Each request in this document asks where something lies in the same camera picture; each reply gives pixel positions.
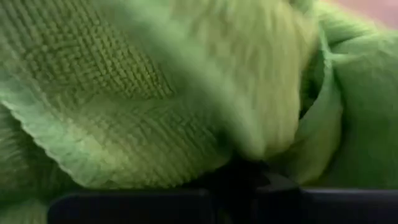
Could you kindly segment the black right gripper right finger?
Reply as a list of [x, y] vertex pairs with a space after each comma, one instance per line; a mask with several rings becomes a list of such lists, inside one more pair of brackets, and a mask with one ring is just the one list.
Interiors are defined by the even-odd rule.
[[398, 190], [302, 188], [280, 174], [266, 177], [254, 224], [398, 224]]

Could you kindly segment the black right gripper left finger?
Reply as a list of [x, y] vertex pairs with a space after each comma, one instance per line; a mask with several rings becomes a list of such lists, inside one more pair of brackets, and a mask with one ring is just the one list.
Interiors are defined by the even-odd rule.
[[52, 202], [47, 224], [216, 224], [205, 190], [108, 190]]

